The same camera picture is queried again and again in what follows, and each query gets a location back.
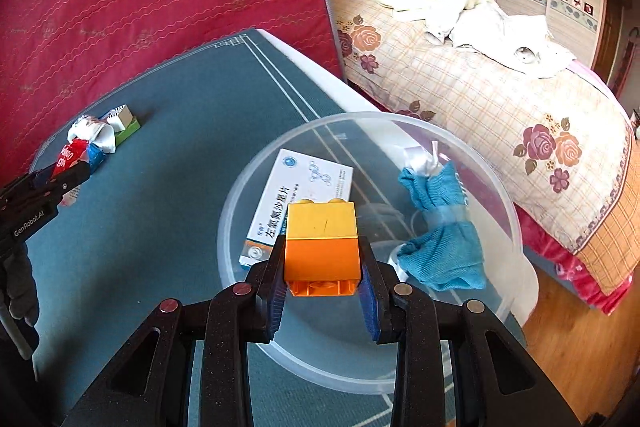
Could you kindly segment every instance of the clear round plastic container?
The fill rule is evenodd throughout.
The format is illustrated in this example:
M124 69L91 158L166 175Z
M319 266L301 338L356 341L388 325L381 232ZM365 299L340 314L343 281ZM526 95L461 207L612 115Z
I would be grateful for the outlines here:
M353 167L350 200L359 235L366 235L379 261L405 241L427 231L422 214L398 182L405 166L418 171L432 158L452 161L469 197L484 254L487 287L436 293L410 277L432 298L461 304L476 298L505 320L522 282L522 236L513 203L492 168L464 142L439 127L408 116L352 112L304 124L274 140L247 165L226 198L218 229L222 285L242 281L239 264L251 220L281 148ZM258 344L292 373L323 387L358 394L392 393L397 346L377 346L366 331L358 296L303 298L287 294L280 330ZM451 372L442 343L445 375Z

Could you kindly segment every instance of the red mattress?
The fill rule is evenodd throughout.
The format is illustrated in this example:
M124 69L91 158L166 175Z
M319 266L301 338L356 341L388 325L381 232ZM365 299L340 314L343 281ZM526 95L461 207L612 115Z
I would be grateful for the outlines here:
M0 186L100 96L251 26L340 76L325 0L0 0Z

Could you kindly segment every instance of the orange rose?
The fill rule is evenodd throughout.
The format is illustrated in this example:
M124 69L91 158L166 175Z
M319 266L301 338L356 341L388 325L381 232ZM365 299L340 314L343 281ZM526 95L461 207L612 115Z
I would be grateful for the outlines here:
M556 158L558 163L573 167L577 165L582 156L582 149L578 147L578 139L565 131L556 138Z
M380 45L381 37L372 26L360 26L351 33L351 39L361 52L372 52Z

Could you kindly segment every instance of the wooden floor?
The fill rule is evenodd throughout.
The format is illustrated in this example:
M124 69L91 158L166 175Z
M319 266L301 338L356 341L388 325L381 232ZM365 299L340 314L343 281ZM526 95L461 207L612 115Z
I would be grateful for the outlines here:
M531 356L580 421L593 412L610 414L640 354L640 267L636 283L609 317L536 271L540 297L524 326Z

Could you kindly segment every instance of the bedspread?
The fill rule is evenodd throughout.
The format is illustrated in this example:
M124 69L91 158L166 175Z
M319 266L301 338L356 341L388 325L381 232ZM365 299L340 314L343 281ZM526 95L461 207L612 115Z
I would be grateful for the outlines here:
M619 109L571 71L532 78L476 52L433 46L424 22L398 22L373 0L332 5L348 79L389 110L478 150L542 228L542 250L575 259L602 294L592 303L611 311L640 259L640 158ZM540 234L523 232L528 246L534 235L540 246Z

